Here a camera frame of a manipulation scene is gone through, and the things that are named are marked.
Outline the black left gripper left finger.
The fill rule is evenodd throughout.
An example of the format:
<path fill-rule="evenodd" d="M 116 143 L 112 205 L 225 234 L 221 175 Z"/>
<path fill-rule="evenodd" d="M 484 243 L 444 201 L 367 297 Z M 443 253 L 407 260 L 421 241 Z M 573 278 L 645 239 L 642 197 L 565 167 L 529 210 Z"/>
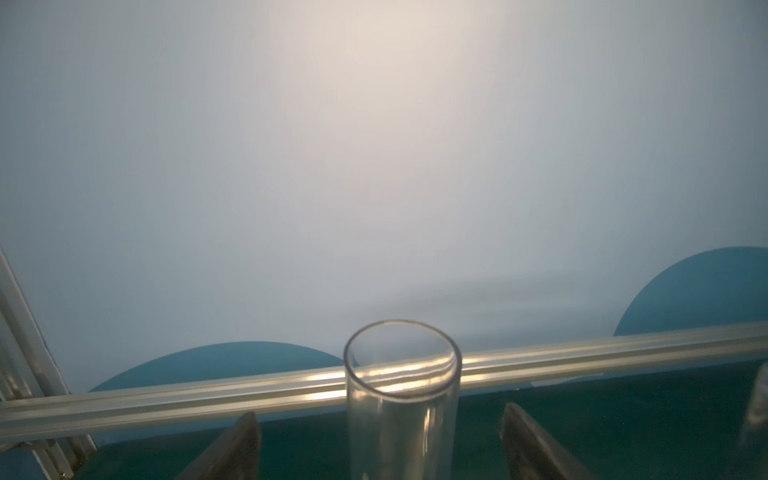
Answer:
<path fill-rule="evenodd" d="M 176 480 L 256 480 L 262 436 L 253 412 L 243 414 L 219 435 Z"/>

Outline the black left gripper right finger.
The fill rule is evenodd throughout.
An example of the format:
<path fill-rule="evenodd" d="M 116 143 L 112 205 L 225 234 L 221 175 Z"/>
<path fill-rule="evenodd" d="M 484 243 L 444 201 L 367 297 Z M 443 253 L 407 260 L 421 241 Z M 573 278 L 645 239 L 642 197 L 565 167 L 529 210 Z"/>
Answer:
<path fill-rule="evenodd" d="M 511 479 L 587 480 L 594 475 L 520 405 L 510 402 L 501 439 Z"/>

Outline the clear flute glass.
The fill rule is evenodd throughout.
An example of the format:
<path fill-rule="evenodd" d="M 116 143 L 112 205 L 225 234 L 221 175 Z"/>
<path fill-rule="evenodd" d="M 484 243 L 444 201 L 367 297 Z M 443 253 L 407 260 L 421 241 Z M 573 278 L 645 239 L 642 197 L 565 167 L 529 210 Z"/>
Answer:
<path fill-rule="evenodd" d="M 350 337 L 351 478 L 450 478 L 462 361 L 453 339 L 414 320 L 375 322 Z"/>

